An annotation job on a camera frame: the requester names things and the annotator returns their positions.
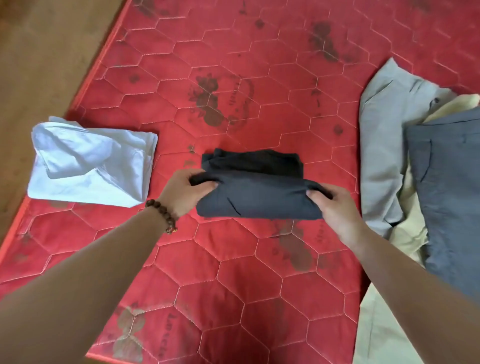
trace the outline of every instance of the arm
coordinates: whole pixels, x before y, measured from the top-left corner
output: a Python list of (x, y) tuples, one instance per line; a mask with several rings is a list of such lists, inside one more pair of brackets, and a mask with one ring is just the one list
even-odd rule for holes
[[(180, 170), (159, 197), (173, 217), (216, 184), (190, 186)], [(75, 363), (102, 331), (167, 223), (153, 207), (94, 241), (0, 302), (0, 362)]]
[(350, 193), (324, 184), (307, 195), (356, 255), (425, 364), (477, 363), (480, 308), (370, 230)]

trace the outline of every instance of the gray pants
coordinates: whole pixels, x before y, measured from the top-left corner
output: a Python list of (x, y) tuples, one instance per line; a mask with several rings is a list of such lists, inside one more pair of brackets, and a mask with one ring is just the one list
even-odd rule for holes
[(408, 73), (393, 59), (361, 96), (361, 210), (368, 226), (385, 238), (403, 219), (397, 193), (407, 160), (404, 127), (417, 124), (454, 97), (450, 89)]
[(407, 128), (425, 267), (480, 303), (480, 108)]

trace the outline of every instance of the beaded bracelet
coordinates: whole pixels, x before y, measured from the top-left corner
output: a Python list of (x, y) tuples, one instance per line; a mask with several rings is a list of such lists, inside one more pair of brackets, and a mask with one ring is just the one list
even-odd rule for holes
[(156, 208), (160, 214), (164, 217), (165, 221), (168, 224), (168, 228), (166, 230), (167, 234), (171, 234), (173, 232), (177, 231), (177, 228), (175, 227), (175, 219), (168, 213), (167, 208), (165, 206), (162, 206), (161, 203), (155, 200), (147, 200), (145, 202), (145, 207), (150, 207), (153, 206)]

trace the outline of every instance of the folded white shirt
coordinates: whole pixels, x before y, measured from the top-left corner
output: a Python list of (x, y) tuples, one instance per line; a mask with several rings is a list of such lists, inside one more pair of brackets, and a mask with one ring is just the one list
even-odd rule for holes
[(158, 137), (81, 127), (51, 116), (36, 125), (30, 198), (132, 207), (145, 202)]

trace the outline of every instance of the forearm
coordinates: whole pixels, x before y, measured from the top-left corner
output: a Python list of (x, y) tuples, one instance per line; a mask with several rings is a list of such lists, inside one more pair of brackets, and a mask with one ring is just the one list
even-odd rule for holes
[(370, 229), (351, 249), (425, 364), (478, 362), (478, 306)]
[(159, 212), (147, 208), (7, 296), (0, 302), (0, 361), (80, 359), (165, 229)]

